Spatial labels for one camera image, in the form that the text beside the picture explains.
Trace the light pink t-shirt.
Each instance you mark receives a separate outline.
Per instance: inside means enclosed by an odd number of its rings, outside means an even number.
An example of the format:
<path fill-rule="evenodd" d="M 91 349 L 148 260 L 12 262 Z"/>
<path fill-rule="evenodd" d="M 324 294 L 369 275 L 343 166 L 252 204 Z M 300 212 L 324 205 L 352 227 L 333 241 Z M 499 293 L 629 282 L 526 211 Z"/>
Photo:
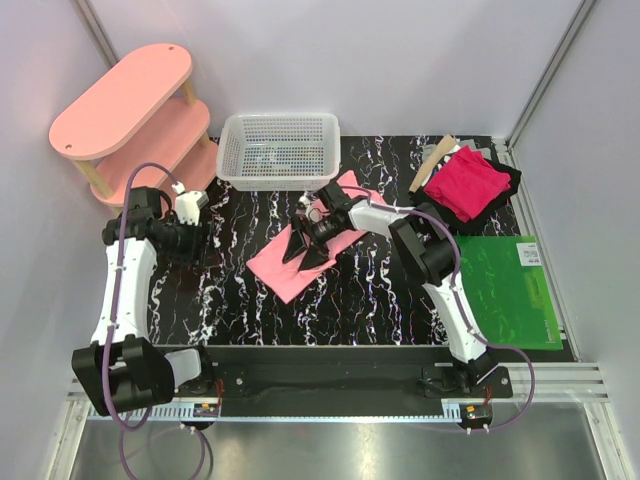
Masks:
<path fill-rule="evenodd" d="M 325 206 L 324 203 L 317 198 L 313 200 L 312 210 L 314 210 L 312 217 L 314 219 L 321 219 L 328 215 L 329 207 Z M 273 291 L 285 304 L 290 303 L 303 290 L 310 286 L 321 273 L 334 266 L 336 257 L 365 235 L 362 231 L 354 230 L 347 230 L 339 234 L 336 238 L 328 242 L 328 249 L 334 257 L 332 261 L 320 268 L 299 272 L 298 267 L 304 254 L 287 264 L 282 263 L 282 256 L 292 230 L 292 218 L 297 214 L 301 213 L 296 211 L 290 218 L 289 224 L 247 262 L 249 270 L 255 277 Z"/>

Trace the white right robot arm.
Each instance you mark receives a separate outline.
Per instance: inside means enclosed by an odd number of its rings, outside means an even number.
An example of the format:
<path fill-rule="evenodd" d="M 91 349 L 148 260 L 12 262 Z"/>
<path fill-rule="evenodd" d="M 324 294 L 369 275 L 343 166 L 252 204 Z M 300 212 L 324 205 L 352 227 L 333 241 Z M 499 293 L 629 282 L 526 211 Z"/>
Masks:
<path fill-rule="evenodd" d="M 320 267 L 329 261 L 329 242 L 347 232 L 388 238 L 407 277 L 427 292 L 445 328 L 453 363 L 453 385 L 445 391 L 457 389 L 472 397 L 486 389 L 497 361 L 489 353 L 463 288 L 460 247 L 433 206 L 382 204 L 362 187 L 342 187 L 335 181 L 316 196 L 326 213 L 312 219 L 310 199 L 306 195 L 299 199 L 282 262 L 298 259 L 300 272 Z"/>

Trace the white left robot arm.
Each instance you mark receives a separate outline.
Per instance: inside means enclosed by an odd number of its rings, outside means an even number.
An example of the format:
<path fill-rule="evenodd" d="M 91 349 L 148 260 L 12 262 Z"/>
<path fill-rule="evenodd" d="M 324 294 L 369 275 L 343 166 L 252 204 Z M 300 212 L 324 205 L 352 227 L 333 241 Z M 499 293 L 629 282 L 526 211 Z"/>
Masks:
<path fill-rule="evenodd" d="M 108 273 L 99 322 L 87 347 L 72 354 L 72 370 L 101 416 L 172 401 L 180 388 L 196 396 L 215 386 L 216 372 L 202 347 L 164 353 L 150 341 L 147 306 L 160 258 L 196 266 L 201 261 L 204 191 L 135 187 L 120 215 L 102 231 Z"/>

